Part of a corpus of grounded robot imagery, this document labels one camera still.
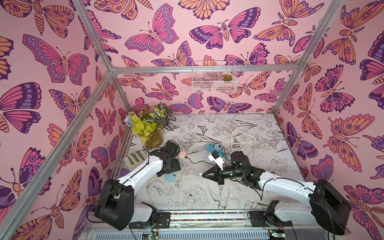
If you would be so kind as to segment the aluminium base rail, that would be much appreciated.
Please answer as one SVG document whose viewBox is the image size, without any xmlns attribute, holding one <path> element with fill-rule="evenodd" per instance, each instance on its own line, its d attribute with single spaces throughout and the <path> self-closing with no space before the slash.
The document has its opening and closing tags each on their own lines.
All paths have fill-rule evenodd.
<svg viewBox="0 0 384 240">
<path fill-rule="evenodd" d="M 269 225 L 258 210 L 159 211 L 152 227 L 87 224 L 82 240 L 335 240 L 312 223 Z"/>
</svg>

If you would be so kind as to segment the pink earbud case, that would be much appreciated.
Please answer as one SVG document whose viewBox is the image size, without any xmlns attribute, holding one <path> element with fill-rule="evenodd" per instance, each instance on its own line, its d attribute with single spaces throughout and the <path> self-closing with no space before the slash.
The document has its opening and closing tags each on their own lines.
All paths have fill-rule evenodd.
<svg viewBox="0 0 384 240">
<path fill-rule="evenodd" d="M 182 151 L 179 152 L 178 158 L 181 159 L 181 160 L 185 159 L 186 155 L 187 155 L 187 152 L 182 150 Z"/>
</svg>

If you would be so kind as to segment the small succulent in basket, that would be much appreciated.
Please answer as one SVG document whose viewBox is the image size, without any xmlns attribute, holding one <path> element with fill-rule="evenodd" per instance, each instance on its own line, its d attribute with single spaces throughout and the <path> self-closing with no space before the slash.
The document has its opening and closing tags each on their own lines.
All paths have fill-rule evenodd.
<svg viewBox="0 0 384 240">
<path fill-rule="evenodd" d="M 229 82 L 233 80 L 233 76 L 231 74 L 225 74 L 222 77 L 222 81 Z"/>
</svg>

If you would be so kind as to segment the potted plant in amber vase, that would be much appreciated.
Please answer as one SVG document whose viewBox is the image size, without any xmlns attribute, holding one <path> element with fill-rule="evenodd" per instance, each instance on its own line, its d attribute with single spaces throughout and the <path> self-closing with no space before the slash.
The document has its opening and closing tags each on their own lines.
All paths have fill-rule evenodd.
<svg viewBox="0 0 384 240">
<path fill-rule="evenodd" d="M 173 110 L 160 103 L 153 108 L 143 108 L 129 112 L 124 119 L 125 125 L 131 128 L 132 134 L 138 136 L 148 149 L 155 149 L 163 144 L 165 130 L 173 131 L 176 120 Z"/>
</svg>

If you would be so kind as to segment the teal power strip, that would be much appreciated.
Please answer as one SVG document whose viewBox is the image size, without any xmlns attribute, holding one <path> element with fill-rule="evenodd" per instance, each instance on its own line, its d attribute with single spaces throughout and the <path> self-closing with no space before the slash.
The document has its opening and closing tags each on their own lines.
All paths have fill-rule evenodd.
<svg viewBox="0 0 384 240">
<path fill-rule="evenodd" d="M 206 145 L 206 151 L 207 152 L 213 152 L 213 151 L 217 151 L 219 154 L 222 154 L 223 153 L 223 146 L 222 145 L 217 145 L 217 144 L 212 144 L 212 143 L 208 143 Z"/>
</svg>

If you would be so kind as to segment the blue earbud case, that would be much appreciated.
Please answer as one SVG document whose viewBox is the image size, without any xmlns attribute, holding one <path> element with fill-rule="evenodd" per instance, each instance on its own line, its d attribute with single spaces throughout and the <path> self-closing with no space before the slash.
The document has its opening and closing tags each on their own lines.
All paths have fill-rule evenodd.
<svg viewBox="0 0 384 240">
<path fill-rule="evenodd" d="M 175 176 L 173 174 L 166 174 L 165 175 L 165 179 L 168 181 L 168 182 L 174 182 L 175 181 Z"/>
</svg>

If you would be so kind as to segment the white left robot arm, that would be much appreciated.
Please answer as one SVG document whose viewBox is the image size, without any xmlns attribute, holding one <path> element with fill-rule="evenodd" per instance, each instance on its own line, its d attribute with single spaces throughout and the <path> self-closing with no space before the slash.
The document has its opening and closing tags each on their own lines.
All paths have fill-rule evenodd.
<svg viewBox="0 0 384 240">
<path fill-rule="evenodd" d="M 93 210 L 94 216 L 119 231 L 126 227 L 152 228 L 157 225 L 157 208 L 139 203 L 135 197 L 153 176 L 162 177 L 180 171 L 179 153 L 179 145 L 167 141 L 161 148 L 151 151 L 147 160 L 137 169 L 117 180 L 107 180 Z"/>
</svg>

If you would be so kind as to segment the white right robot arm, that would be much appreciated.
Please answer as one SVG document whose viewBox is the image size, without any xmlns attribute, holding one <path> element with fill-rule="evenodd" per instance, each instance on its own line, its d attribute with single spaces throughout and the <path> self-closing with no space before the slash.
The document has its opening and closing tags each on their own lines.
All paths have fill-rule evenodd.
<svg viewBox="0 0 384 240">
<path fill-rule="evenodd" d="M 260 191 L 261 198 L 265 192 L 273 192 L 295 200 L 291 204 L 274 200 L 262 211 L 251 211 L 249 217 L 254 227 L 281 227 L 303 222 L 318 224 L 334 235 L 346 233 L 352 207 L 328 181 L 302 182 L 277 176 L 252 166 L 242 151 L 231 154 L 229 166 L 224 165 L 217 151 L 213 151 L 209 159 L 216 165 L 202 173 L 205 179 L 218 185 L 223 185 L 226 179 L 239 180 L 241 184 Z"/>
</svg>

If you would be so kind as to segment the beige cloth with green stripes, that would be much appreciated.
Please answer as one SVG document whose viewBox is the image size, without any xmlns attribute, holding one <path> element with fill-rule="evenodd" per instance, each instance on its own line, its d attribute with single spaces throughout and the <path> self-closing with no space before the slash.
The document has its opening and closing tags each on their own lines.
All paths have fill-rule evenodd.
<svg viewBox="0 0 384 240">
<path fill-rule="evenodd" d="M 123 158 L 125 163 L 124 168 L 132 171 L 142 163 L 146 162 L 148 156 L 148 153 L 143 150 L 128 153 L 128 155 Z"/>
</svg>

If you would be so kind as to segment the pink purple brush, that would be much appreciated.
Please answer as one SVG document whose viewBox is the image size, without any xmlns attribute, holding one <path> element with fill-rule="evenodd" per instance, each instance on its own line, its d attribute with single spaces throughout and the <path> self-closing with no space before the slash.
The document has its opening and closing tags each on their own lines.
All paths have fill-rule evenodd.
<svg viewBox="0 0 384 240">
<path fill-rule="evenodd" d="M 126 169 L 126 168 L 123 168 L 123 169 L 121 170 L 121 172 L 120 172 L 120 178 L 122 178 L 122 177 L 128 175 L 130 172 L 131 172 L 130 170 L 128 170 L 128 169 Z"/>
</svg>

